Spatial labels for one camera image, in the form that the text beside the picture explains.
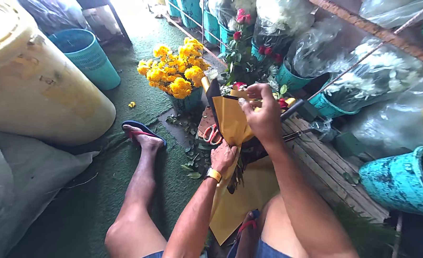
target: yellow flower bouquet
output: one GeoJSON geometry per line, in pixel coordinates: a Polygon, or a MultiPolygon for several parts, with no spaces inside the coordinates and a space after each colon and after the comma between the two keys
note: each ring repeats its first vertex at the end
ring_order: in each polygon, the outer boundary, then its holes
{"type": "Polygon", "coordinates": [[[148,84],[156,87],[177,99],[191,95],[194,88],[202,86],[204,71],[209,68],[201,57],[203,45],[195,38],[186,37],[184,45],[178,48],[178,54],[166,45],[158,45],[153,49],[158,61],[141,60],[137,71],[146,76],[148,84]]]}

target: orange scissors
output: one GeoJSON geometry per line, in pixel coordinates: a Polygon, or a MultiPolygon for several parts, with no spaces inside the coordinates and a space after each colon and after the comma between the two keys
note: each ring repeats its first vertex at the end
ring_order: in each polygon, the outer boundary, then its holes
{"type": "Polygon", "coordinates": [[[207,129],[205,129],[205,132],[204,132],[204,141],[210,143],[211,145],[220,144],[220,142],[222,141],[221,135],[219,135],[218,141],[213,142],[213,139],[215,138],[215,136],[218,133],[219,133],[219,131],[218,131],[218,129],[216,129],[216,124],[213,124],[213,125],[209,126],[207,129]],[[209,130],[211,130],[210,137],[206,138],[206,134],[207,134],[207,132],[209,130]]]}

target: yellow barrel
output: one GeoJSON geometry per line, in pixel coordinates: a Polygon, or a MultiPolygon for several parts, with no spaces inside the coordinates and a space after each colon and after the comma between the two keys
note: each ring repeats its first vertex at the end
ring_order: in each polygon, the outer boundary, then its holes
{"type": "Polygon", "coordinates": [[[115,116],[26,10],[0,2],[0,131],[79,145],[104,134],[115,116]]]}

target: flip-flop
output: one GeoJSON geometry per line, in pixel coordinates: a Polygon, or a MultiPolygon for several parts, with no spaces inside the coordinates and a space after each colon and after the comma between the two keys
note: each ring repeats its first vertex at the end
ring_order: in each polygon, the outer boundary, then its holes
{"type": "Polygon", "coordinates": [[[133,127],[140,128],[140,129],[142,130],[142,132],[133,132],[133,131],[129,132],[129,134],[130,134],[130,137],[131,137],[131,138],[134,138],[134,136],[135,136],[135,135],[145,134],[145,135],[148,135],[148,136],[152,136],[152,137],[159,138],[159,139],[161,139],[162,141],[164,141],[164,146],[166,146],[166,145],[167,145],[167,142],[165,141],[165,139],[164,139],[164,138],[162,138],[162,137],[158,136],[157,134],[155,134],[155,133],[154,133],[153,131],[151,131],[151,130],[150,130],[150,129],[146,126],[146,125],[144,125],[144,124],[142,124],[142,123],[140,123],[140,122],[134,121],[134,120],[127,120],[127,121],[124,121],[124,122],[122,123],[121,128],[122,128],[124,125],[126,125],[126,124],[128,124],[128,125],[130,125],[130,126],[133,126],[133,127]]]}
{"type": "Polygon", "coordinates": [[[248,226],[253,226],[253,228],[256,229],[256,219],[259,218],[260,212],[257,209],[252,210],[251,212],[253,213],[253,219],[245,222],[240,226],[237,232],[237,238],[235,239],[235,243],[232,245],[231,249],[229,250],[229,253],[227,253],[227,258],[235,258],[235,256],[237,255],[237,248],[238,244],[240,243],[240,236],[242,235],[242,231],[248,226]]]}

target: green artificial turf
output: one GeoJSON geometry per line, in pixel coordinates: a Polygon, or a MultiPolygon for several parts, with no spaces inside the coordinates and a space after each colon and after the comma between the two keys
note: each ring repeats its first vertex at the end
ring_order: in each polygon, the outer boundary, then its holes
{"type": "Polygon", "coordinates": [[[104,47],[110,61],[120,72],[121,85],[104,94],[116,107],[116,121],[104,136],[92,143],[60,149],[79,154],[101,150],[86,171],[67,184],[32,224],[23,239],[9,253],[9,258],[100,258],[108,257],[104,238],[123,202],[124,193],[137,167],[141,149],[127,140],[121,130],[125,120],[136,120],[154,130],[168,142],[157,155],[156,182],[152,218],[168,238],[183,208],[200,184],[190,179],[179,164],[186,163],[184,149],[157,121],[171,108],[165,93],[151,88],[137,73],[141,59],[152,58],[152,48],[159,44],[178,47],[184,35],[165,19],[144,18],[143,30],[132,37],[133,47],[117,42],[104,47]],[[131,109],[128,103],[137,106],[131,109]],[[73,187],[94,177],[89,182],[73,187]]]}

